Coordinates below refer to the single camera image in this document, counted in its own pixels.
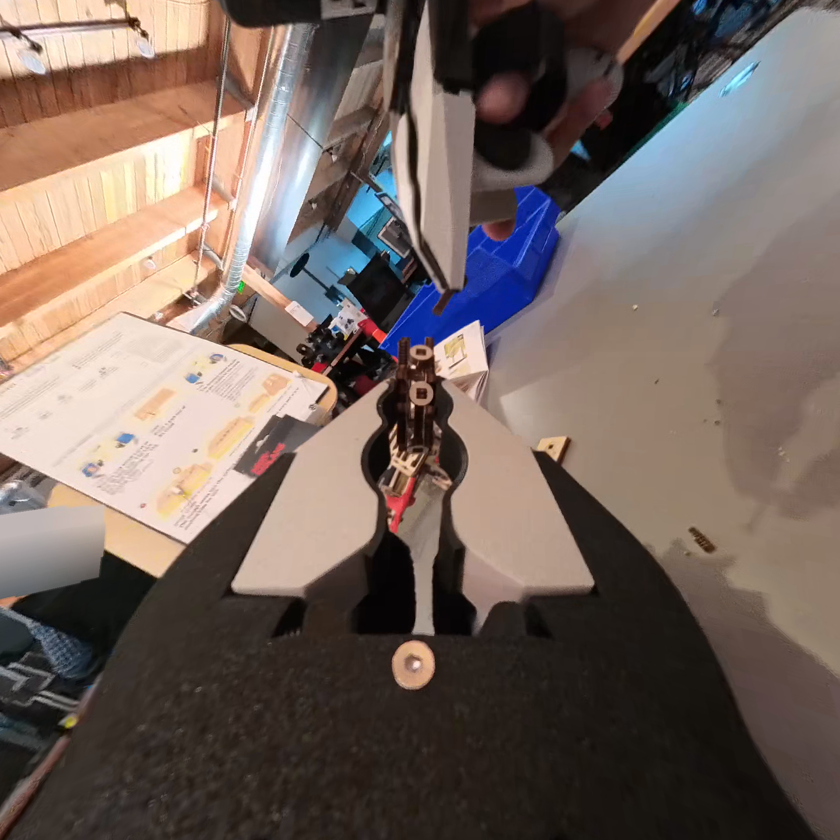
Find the person's right hand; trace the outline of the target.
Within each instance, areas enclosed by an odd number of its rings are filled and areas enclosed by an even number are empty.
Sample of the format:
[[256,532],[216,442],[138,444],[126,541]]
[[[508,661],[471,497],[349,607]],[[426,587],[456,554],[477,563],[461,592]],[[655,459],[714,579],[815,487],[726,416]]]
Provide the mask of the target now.
[[[571,44],[617,57],[655,1],[547,1],[541,5],[563,20]],[[476,94],[477,118],[486,123],[511,122],[524,109],[530,87],[529,77],[515,70],[492,77]],[[555,166],[570,154],[587,129],[606,123],[617,92],[614,82],[600,78],[566,100],[543,132],[552,147]]]

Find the grey desk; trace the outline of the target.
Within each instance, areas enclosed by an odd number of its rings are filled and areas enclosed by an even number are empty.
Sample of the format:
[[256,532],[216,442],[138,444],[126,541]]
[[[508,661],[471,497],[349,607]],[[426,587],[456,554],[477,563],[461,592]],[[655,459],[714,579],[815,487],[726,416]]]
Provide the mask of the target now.
[[571,438],[567,470],[678,585],[822,838],[839,807],[838,59],[838,12],[797,10],[564,217],[539,296],[490,339],[486,393],[530,443]]

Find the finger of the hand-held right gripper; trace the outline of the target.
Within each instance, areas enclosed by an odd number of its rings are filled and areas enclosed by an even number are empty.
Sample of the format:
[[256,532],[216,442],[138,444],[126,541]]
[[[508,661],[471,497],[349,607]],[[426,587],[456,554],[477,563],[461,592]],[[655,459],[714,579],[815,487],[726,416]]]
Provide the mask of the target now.
[[423,191],[417,170],[418,140],[412,114],[391,110],[392,166],[397,201],[411,239],[437,291],[447,290],[445,276],[423,231]]
[[406,113],[417,133],[423,232],[447,290],[457,293],[466,283],[476,122],[466,11],[456,3],[408,3],[406,38],[413,49]]

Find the black oval desk button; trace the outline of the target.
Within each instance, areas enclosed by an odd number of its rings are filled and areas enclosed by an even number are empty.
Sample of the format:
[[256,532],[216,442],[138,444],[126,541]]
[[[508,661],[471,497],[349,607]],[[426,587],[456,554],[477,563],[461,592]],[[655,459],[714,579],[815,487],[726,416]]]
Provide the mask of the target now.
[[720,98],[726,98],[731,96],[738,89],[741,89],[749,82],[759,66],[759,61],[754,61],[746,65],[719,90],[718,96]]

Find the silver air duct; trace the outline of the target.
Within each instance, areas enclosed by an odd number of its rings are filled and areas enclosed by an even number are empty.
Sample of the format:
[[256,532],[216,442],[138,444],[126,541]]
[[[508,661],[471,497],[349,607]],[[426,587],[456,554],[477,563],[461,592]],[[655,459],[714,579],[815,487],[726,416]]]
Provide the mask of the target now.
[[233,306],[238,285],[245,278],[260,215],[277,180],[275,170],[288,111],[317,27],[314,23],[290,24],[277,28],[271,36],[222,278],[206,302],[182,316],[184,332],[204,333]]

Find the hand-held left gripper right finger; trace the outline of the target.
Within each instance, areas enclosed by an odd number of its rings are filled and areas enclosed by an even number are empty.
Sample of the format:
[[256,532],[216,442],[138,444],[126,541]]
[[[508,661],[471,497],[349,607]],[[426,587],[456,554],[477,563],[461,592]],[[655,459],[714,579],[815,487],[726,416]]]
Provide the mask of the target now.
[[444,442],[455,445],[442,523],[463,549],[456,589],[489,614],[503,602],[588,595],[594,579],[529,446],[449,381]]

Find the black cardboard box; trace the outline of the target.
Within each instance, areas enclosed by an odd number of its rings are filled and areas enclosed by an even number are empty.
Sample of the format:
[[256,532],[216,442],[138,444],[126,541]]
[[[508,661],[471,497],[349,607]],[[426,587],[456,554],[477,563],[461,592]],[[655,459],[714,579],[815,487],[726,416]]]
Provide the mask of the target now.
[[264,475],[278,458],[294,453],[320,431],[319,425],[289,415],[273,415],[246,447],[234,471],[248,479]]

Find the grey rectangular air duct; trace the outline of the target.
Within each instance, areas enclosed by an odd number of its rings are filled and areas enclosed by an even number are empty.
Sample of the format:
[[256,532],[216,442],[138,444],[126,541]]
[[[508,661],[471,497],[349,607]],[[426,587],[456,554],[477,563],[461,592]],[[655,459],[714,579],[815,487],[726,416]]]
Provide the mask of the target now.
[[249,261],[272,272],[287,248],[329,214],[356,147],[377,111],[384,22],[380,15],[318,24],[295,88]]

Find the instruction booklet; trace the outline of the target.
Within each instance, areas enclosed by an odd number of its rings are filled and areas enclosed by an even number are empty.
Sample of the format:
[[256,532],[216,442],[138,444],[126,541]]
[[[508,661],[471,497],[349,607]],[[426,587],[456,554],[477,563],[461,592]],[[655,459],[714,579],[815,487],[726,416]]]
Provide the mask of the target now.
[[475,320],[436,343],[434,360],[438,378],[453,382],[474,402],[482,403],[489,362],[480,321]]

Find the yellow board with papers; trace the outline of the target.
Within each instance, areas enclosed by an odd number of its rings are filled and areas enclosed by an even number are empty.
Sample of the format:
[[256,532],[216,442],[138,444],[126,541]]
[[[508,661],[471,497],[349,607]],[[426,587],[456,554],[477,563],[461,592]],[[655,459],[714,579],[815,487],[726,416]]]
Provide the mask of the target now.
[[254,479],[234,465],[273,415],[324,425],[336,386],[245,346],[120,313],[2,383],[2,455],[103,506],[106,551],[154,578]]

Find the wooden radial engine model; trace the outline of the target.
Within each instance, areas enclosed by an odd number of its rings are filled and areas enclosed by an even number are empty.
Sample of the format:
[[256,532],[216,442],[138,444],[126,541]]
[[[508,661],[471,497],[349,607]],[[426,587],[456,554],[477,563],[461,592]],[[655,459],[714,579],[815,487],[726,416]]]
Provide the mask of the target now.
[[390,463],[380,478],[385,496],[396,499],[428,477],[446,490],[450,480],[439,462],[442,432],[437,412],[438,376],[434,340],[397,344],[394,375],[395,420],[388,434]]

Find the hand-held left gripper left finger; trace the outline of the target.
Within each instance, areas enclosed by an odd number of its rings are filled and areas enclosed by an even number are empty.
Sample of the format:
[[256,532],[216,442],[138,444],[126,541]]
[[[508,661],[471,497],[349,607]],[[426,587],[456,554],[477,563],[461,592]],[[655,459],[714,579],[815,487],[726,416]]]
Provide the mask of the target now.
[[385,428],[378,384],[302,444],[231,584],[238,595],[365,597],[385,530],[370,455]]

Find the blue plastic bin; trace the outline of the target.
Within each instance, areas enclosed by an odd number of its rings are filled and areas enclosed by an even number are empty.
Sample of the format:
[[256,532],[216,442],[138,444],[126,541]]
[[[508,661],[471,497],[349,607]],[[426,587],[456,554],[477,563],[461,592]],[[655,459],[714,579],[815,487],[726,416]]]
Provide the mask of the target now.
[[536,186],[517,188],[516,197],[513,234],[495,241],[482,228],[474,229],[468,237],[465,288],[435,314],[440,293],[432,283],[421,287],[381,343],[385,352],[396,355],[403,338],[412,344],[433,338],[440,344],[474,321],[489,333],[533,301],[559,243],[560,208]]

